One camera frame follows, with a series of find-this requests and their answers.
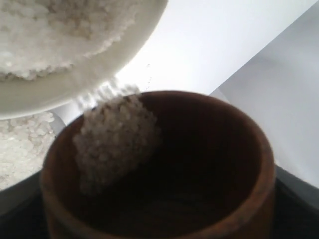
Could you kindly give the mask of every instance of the wooden bowl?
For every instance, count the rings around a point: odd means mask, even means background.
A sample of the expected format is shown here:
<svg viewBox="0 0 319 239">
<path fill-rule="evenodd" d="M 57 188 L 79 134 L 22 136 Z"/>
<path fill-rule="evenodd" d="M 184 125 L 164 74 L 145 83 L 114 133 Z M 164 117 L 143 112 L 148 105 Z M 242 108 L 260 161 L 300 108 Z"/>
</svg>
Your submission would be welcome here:
<svg viewBox="0 0 319 239">
<path fill-rule="evenodd" d="M 40 177 L 51 238 L 269 238 L 275 164 L 253 120 L 194 93 L 150 92 L 142 101 L 164 143 L 97 197 L 79 192 L 72 137 L 83 118 L 51 146 Z"/>
</svg>

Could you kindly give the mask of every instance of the ceramic bowl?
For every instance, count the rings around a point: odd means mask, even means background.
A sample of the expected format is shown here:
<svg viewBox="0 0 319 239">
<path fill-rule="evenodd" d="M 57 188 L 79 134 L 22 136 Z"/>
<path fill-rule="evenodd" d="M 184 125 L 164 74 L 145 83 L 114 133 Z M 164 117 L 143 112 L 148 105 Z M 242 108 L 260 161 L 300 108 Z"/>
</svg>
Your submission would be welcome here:
<svg viewBox="0 0 319 239">
<path fill-rule="evenodd" d="M 33 82 L 0 82 L 0 120 L 56 108 L 101 85 L 133 59 L 157 26 L 166 4 L 167 0 L 144 0 L 136 23 L 127 29 L 121 41 L 70 72 L 51 74 Z M 97 67 L 99 76 L 94 76 L 92 69 Z M 79 75 L 81 79 L 91 79 L 90 82 L 79 81 L 76 77 Z"/>
</svg>

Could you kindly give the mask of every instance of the salt pile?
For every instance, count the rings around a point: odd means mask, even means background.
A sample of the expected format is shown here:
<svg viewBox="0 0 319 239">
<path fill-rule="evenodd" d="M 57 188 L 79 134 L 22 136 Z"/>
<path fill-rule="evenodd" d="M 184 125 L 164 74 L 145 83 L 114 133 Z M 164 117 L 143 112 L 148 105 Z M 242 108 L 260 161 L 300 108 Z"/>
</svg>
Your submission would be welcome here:
<svg viewBox="0 0 319 239">
<path fill-rule="evenodd" d="M 157 119 L 143 106 L 137 89 L 117 90 L 117 96 L 104 90 L 108 100 L 84 113 L 81 133 L 74 136 L 80 189 L 87 195 L 100 193 L 146 162 L 161 143 Z M 124 97 L 127 92 L 132 95 Z"/>
<path fill-rule="evenodd" d="M 35 79 L 101 53 L 143 0 L 1 0 L 0 77 Z"/>
<path fill-rule="evenodd" d="M 0 191 L 42 168 L 55 134 L 52 113 L 0 120 Z"/>
</svg>

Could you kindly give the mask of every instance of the wooden bowl rim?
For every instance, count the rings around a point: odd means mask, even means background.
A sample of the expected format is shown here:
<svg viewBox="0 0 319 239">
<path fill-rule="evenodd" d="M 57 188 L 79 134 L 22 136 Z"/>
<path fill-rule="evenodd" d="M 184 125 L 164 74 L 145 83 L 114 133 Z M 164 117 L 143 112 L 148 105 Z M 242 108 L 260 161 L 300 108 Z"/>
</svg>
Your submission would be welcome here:
<svg viewBox="0 0 319 239">
<path fill-rule="evenodd" d="M 143 95 L 152 95 L 159 98 L 170 96 L 187 96 L 188 98 L 193 98 L 194 100 L 200 100 L 204 102 L 210 101 L 214 104 L 222 105 L 223 107 L 226 107 L 230 111 L 232 111 L 234 115 L 237 115 L 237 117 L 241 118 L 243 122 L 248 125 L 248 128 L 251 129 L 251 131 L 256 137 L 256 140 L 258 141 L 258 145 L 260 146 L 261 151 L 262 165 L 260 174 L 258 176 L 255 186 L 253 187 L 252 192 L 247 197 L 247 199 L 241 204 L 240 207 L 238 207 L 235 211 L 233 211 L 229 216 L 225 217 L 223 220 L 209 227 L 203 228 L 199 231 L 187 235 L 172 237 L 171 239 L 200 239 L 208 238 L 208 236 L 214 238 L 221 238 L 226 235 L 231 235 L 232 233 L 240 229 L 242 226 L 244 226 L 246 223 L 248 223 L 250 219 L 262 207 L 268 196 L 271 194 L 275 184 L 275 162 L 273 158 L 273 153 L 266 136 L 259 128 L 259 126 L 249 116 L 247 116 L 245 113 L 243 113 L 236 107 L 210 96 L 182 91 L 155 91 L 146 92 L 143 93 Z M 78 117 L 67 127 L 71 127 L 79 120 L 82 120 L 82 117 L 83 116 Z M 56 151 L 56 148 L 57 144 L 55 141 L 50 147 L 47 156 L 52 152 Z M 71 230 L 79 238 L 84 239 L 128 239 L 120 236 L 110 235 L 96 230 L 94 228 L 91 228 L 81 220 L 74 217 L 66 208 L 64 208 L 63 205 L 60 203 L 58 197 L 54 194 L 54 190 L 50 185 L 50 173 L 48 168 L 46 167 L 47 159 L 48 157 L 46 157 L 44 161 L 43 169 L 40 175 L 40 187 L 42 190 L 43 200 L 45 202 L 45 206 L 47 206 L 47 209 L 49 209 L 50 212 L 66 228 Z"/>
</svg>

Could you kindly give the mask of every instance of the white wall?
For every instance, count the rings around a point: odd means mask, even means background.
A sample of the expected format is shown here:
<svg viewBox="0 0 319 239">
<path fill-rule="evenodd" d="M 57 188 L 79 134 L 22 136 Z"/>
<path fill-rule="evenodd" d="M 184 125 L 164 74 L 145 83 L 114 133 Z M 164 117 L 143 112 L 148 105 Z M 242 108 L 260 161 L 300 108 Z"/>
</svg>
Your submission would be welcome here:
<svg viewBox="0 0 319 239">
<path fill-rule="evenodd" d="M 142 90 L 210 94 L 317 0 L 169 0 L 119 74 Z"/>
<path fill-rule="evenodd" d="M 268 135 L 277 162 L 319 187 L 319 4 L 219 90 Z"/>
</svg>

